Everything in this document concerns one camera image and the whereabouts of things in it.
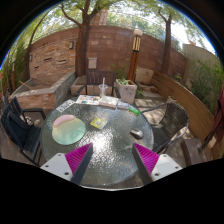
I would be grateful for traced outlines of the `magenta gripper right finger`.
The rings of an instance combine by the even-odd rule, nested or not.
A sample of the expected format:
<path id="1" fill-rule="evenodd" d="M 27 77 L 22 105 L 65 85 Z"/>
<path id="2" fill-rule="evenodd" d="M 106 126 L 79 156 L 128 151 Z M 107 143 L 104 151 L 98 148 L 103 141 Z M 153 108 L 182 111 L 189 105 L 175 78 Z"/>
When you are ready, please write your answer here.
<path id="1" fill-rule="evenodd" d="M 159 155 L 137 143 L 133 144 L 132 154 L 144 185 L 182 169 L 169 155 Z"/>

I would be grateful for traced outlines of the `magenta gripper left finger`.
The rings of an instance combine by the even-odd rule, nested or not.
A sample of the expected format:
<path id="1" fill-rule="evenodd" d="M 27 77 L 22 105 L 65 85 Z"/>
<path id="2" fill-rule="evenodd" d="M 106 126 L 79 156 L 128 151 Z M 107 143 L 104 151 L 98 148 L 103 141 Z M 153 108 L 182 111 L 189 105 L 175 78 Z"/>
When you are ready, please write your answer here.
<path id="1" fill-rule="evenodd" d="M 41 168 L 77 185 L 81 184 L 93 154 L 93 144 L 89 143 L 67 154 L 57 153 Z"/>

